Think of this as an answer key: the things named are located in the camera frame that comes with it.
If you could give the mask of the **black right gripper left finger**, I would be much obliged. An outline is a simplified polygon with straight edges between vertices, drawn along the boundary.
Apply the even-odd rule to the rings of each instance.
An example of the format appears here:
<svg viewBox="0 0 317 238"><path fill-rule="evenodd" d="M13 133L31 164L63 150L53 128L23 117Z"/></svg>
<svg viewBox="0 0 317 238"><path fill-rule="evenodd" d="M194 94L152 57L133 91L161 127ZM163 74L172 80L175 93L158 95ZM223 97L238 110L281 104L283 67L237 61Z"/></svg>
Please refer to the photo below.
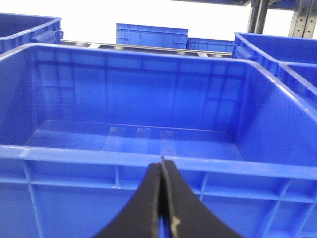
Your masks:
<svg viewBox="0 0 317 238"><path fill-rule="evenodd" d="M161 164L149 164L143 180L131 199L95 237L158 237L161 175Z"/></svg>

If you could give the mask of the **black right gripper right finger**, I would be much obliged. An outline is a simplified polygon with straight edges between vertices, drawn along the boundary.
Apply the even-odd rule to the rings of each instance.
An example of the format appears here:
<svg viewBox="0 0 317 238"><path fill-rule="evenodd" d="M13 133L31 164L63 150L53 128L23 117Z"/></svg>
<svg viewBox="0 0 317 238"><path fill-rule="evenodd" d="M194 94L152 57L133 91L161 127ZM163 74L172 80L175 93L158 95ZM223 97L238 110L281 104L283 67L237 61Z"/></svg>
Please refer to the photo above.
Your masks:
<svg viewBox="0 0 317 238"><path fill-rule="evenodd" d="M172 160L161 158L168 238L240 238L212 213L188 186Z"/></svg>

